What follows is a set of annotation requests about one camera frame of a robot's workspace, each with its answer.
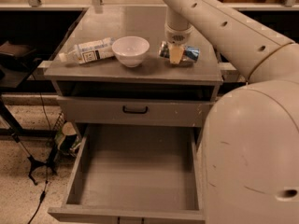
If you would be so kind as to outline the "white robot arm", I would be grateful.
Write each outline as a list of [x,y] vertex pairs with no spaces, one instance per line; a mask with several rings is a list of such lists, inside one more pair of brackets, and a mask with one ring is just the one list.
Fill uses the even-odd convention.
[[297,44],[217,0],[163,1],[167,40],[193,26],[247,81],[206,117],[206,224],[299,224]]

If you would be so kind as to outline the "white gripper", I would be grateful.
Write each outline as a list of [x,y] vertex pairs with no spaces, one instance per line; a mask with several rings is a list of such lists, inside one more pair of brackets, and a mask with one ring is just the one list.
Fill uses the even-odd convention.
[[182,44],[186,44],[190,38],[192,26],[183,30],[175,30],[168,24],[164,26],[166,40],[171,43],[169,45],[169,59],[172,64],[179,64],[183,56],[184,48]]

